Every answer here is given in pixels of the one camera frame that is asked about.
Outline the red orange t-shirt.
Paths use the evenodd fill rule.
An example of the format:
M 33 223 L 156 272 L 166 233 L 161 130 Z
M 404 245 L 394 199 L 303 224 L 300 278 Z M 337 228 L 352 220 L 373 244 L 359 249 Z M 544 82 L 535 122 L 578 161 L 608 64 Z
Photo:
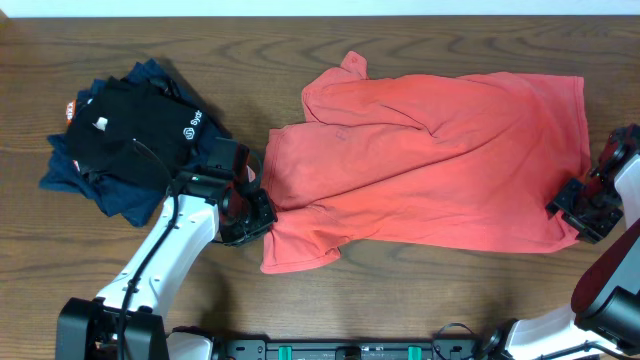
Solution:
M 516 254 L 575 244 L 546 207 L 591 165 L 581 77 L 373 79 L 350 52 L 301 100 L 304 121 L 266 147 L 278 219 L 264 273 L 328 265 L 361 239 Z

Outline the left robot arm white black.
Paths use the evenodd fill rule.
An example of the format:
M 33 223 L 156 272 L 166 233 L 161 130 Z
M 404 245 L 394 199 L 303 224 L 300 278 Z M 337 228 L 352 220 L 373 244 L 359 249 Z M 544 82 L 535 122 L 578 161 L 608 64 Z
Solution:
M 58 359 L 224 359 L 224 344 L 197 328 L 167 332 L 164 321 L 200 253 L 240 246 L 276 217 L 249 166 L 183 173 L 161 215 L 121 272 L 92 300 L 70 299 L 57 320 Z

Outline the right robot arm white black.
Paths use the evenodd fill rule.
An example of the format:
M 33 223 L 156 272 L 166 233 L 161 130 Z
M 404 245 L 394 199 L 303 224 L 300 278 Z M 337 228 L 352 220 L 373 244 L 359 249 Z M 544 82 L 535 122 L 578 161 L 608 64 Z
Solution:
M 583 183 L 570 180 L 548 204 L 579 237 L 596 244 L 626 230 L 582 275 L 569 305 L 511 322 L 485 349 L 487 359 L 616 359 L 639 355 L 639 127 L 613 131 Z

